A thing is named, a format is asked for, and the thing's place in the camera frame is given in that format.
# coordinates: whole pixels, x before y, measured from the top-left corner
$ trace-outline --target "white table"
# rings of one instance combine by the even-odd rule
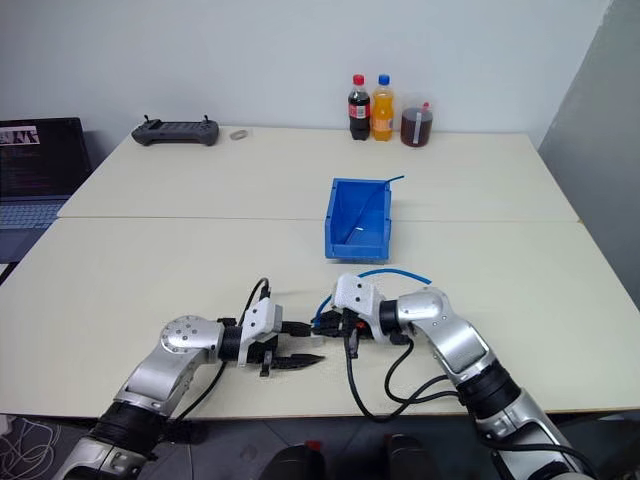
[[[322,219],[334,177],[388,179],[397,220],[577,221],[523,134],[434,133],[425,148],[344,130],[252,128],[218,143],[143,147],[127,137],[61,217]]]
[[[257,277],[285,319],[308,320],[336,278],[369,267],[323,256],[322,221],[61,219],[0,288],[0,412],[97,416],[169,320],[237,316]],[[543,408],[640,406],[640,315],[584,227],[574,222],[403,222],[392,263],[445,290]],[[419,287],[376,279],[388,297]],[[289,343],[325,354],[306,370],[227,370],[199,417],[359,414],[339,341]],[[402,347],[363,344],[359,389],[388,412],[382,382]],[[203,369],[192,400],[215,367]],[[407,393],[440,374],[424,342],[399,371]],[[453,413],[451,399],[409,413]]]

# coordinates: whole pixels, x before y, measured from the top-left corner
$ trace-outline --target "game controller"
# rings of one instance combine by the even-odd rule
[[[152,143],[197,142],[211,146],[218,139],[218,124],[204,116],[201,122],[163,122],[157,118],[150,120],[144,116],[145,122],[139,125],[131,136],[140,145]]]

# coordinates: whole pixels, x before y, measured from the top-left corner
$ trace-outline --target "laptop keyboard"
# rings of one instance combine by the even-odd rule
[[[0,230],[47,228],[56,219],[63,203],[0,205]]]

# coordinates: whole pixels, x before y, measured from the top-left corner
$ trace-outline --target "robotic arm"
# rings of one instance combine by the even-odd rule
[[[362,278],[345,274],[336,283],[332,307],[343,317],[349,312],[364,320],[378,343],[403,343],[403,336],[416,329],[426,335],[483,443],[494,449],[492,459],[501,478],[591,478],[585,475],[587,466],[571,454],[567,439],[513,381],[478,331],[453,311],[444,292],[428,287],[386,300]],[[357,332],[350,334],[355,358]]]
[[[307,354],[274,356],[279,332],[286,330],[294,336],[309,332],[302,324],[283,322],[282,307],[269,297],[245,312],[242,326],[236,326],[233,319],[223,320],[186,315],[169,322],[158,345],[53,479],[135,478],[153,458],[152,450],[201,365],[217,360],[237,360],[240,367],[262,363],[260,375],[267,376],[270,368],[300,368],[322,359]]]

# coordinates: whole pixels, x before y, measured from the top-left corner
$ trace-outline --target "blue plastic bin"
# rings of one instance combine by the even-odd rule
[[[327,258],[389,259],[391,187],[387,180],[334,178],[324,222]]]

